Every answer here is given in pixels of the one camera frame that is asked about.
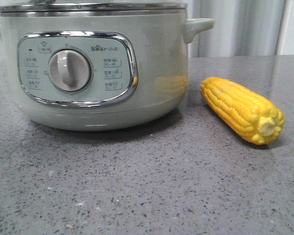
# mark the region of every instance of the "wall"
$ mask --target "wall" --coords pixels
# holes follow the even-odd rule
[[[294,0],[285,2],[276,54],[294,54]]]

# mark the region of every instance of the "curtain fold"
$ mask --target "curtain fold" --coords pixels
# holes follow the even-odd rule
[[[194,0],[215,27],[199,35],[198,57],[274,55],[284,0]]]

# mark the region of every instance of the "quartz surface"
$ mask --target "quartz surface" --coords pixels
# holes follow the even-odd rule
[[[193,58],[185,100],[117,131],[41,126],[9,96],[0,62],[0,235],[294,235],[294,55]],[[284,111],[252,145],[199,92],[239,82]]]

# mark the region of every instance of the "yellow corn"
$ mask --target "yellow corn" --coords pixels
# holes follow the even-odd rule
[[[208,105],[244,140],[267,144],[282,131],[284,115],[270,100],[219,77],[208,77],[200,91]]]

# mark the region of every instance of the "chrome trim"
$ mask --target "chrome trim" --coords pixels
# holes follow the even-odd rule
[[[96,101],[83,101],[83,102],[66,102],[66,101],[53,101],[53,100],[46,100],[39,97],[32,95],[24,86],[21,81],[21,72],[20,72],[20,61],[19,61],[19,47],[23,40],[29,38],[43,38],[43,37],[93,37],[93,38],[106,38],[106,39],[114,39],[123,44],[125,47],[128,62],[129,62],[129,69],[130,69],[130,83],[127,89],[121,93],[120,95],[104,100],[96,100]],[[34,101],[51,106],[57,107],[64,107],[64,108],[90,108],[90,107],[98,107],[103,105],[109,105],[121,102],[125,99],[128,99],[136,90],[138,84],[138,71],[137,71],[137,63],[134,53],[134,48],[131,42],[122,34],[116,32],[98,32],[98,31],[52,31],[52,32],[33,32],[26,34],[18,43],[18,50],[17,50],[17,63],[19,69],[19,82],[22,86],[24,92]]]
[[[136,10],[168,10],[186,9],[185,3],[163,2],[163,3],[64,3],[38,2],[19,3],[0,6],[0,12],[38,12],[38,11],[136,11]]]
[[[84,17],[84,16],[134,16],[186,13],[186,9],[136,10],[136,11],[36,11],[1,12],[1,17]]]

